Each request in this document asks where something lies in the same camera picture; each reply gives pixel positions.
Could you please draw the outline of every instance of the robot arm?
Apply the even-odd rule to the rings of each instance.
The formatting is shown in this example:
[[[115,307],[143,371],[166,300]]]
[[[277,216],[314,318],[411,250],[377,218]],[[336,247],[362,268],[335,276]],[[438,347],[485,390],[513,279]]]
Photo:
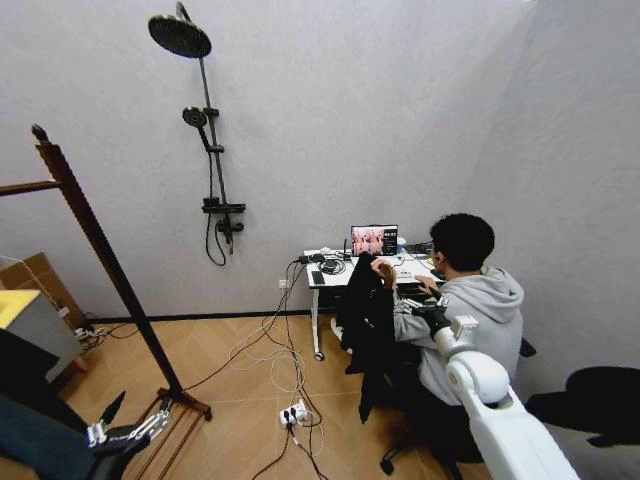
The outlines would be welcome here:
[[[414,308],[413,314],[429,325],[447,362],[449,384],[469,415],[471,434],[493,478],[578,479],[548,430],[525,410],[504,367],[475,350],[477,320],[462,315],[449,321],[444,316],[447,300],[437,291],[432,293],[437,303]]]

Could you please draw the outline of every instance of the hand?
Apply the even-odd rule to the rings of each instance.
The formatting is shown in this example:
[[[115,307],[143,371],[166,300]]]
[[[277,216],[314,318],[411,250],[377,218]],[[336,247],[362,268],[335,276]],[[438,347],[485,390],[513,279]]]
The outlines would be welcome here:
[[[434,290],[438,290],[438,286],[436,285],[436,282],[433,280],[433,278],[425,277],[422,275],[416,275],[414,278],[422,283],[422,285],[418,286],[418,289],[421,292],[431,295],[431,290],[429,290],[429,287],[433,288]]]
[[[389,262],[377,258],[371,262],[371,270],[384,281],[384,288],[393,288],[396,284],[396,272]]]

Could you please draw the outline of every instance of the wall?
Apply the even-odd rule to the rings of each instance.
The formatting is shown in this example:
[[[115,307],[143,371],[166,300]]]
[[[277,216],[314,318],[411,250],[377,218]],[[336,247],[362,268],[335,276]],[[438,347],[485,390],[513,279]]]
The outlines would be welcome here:
[[[47,172],[32,122],[61,145],[150,314],[275,308],[304,248],[352,224],[410,241],[459,202],[507,86],[533,4],[205,2],[229,200],[246,202],[236,255],[204,254],[207,164],[181,119],[202,105],[197,62],[146,23],[173,2],[18,2],[0,16],[0,183]],[[79,305],[125,313],[57,192],[0,202],[0,253],[43,250]],[[308,308],[304,285],[291,308]]]
[[[638,2],[539,2],[464,196],[525,290],[539,353],[520,364],[523,398],[580,368],[640,368],[639,24]],[[637,446],[553,433],[581,478],[638,478]]]

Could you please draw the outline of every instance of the gray hoodie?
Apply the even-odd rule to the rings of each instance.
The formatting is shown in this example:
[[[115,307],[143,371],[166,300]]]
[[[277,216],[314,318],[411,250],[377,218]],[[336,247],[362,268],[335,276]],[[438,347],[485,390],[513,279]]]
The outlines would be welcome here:
[[[513,381],[522,338],[520,305],[522,287],[501,268],[485,267],[481,275],[459,277],[445,283],[440,292],[449,299],[445,316],[472,315],[479,323],[475,332],[476,348],[497,360]],[[421,347],[420,381],[431,393],[449,405],[460,405],[445,376],[445,363],[429,335],[429,327],[420,317],[402,312],[394,292],[396,341]]]

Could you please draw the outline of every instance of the monitor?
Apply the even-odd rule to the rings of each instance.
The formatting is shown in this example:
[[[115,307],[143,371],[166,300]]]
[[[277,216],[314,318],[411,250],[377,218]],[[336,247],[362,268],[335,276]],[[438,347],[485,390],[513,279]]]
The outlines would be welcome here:
[[[376,256],[395,255],[397,245],[397,225],[351,227],[351,252],[353,256],[357,257],[362,252],[369,252]]]

